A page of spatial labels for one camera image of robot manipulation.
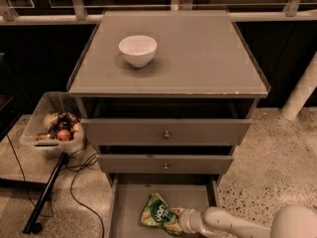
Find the bottom drawer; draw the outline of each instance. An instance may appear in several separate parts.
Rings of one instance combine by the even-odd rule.
[[[193,208],[204,210],[208,206],[217,205],[217,185],[213,177],[198,178],[194,183],[157,183],[158,175],[152,177],[152,182],[141,182],[140,175],[134,182],[122,175],[116,176],[113,183],[114,198],[110,212],[108,238],[170,238],[162,229],[151,228],[141,224],[141,213],[153,192],[158,192],[167,202],[168,207]],[[181,237],[198,238],[199,234],[183,234]]]

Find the white basket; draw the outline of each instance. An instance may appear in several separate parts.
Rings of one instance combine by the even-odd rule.
[[[84,152],[86,138],[79,126],[76,138],[69,141],[58,139],[37,140],[39,133],[46,133],[45,117],[53,113],[73,113],[78,115],[75,99],[65,92],[47,92],[39,101],[25,130],[20,137],[20,144],[29,146],[31,151],[40,152],[45,157],[59,157],[61,153],[79,156]]]

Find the railing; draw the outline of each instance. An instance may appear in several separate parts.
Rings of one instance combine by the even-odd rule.
[[[317,20],[317,0],[0,0],[0,23],[95,23],[104,10],[135,9],[226,9],[234,21]]]

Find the open drawer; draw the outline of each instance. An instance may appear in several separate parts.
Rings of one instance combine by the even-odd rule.
[[[169,207],[204,210],[218,206],[217,184],[212,176],[116,175],[113,191],[107,238],[170,238],[162,229],[141,224],[142,211],[153,192],[158,192]]]

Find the white bowl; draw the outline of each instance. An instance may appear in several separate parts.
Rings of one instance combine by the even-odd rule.
[[[134,67],[147,65],[155,56],[157,48],[156,40],[148,36],[131,36],[119,44],[123,57]]]

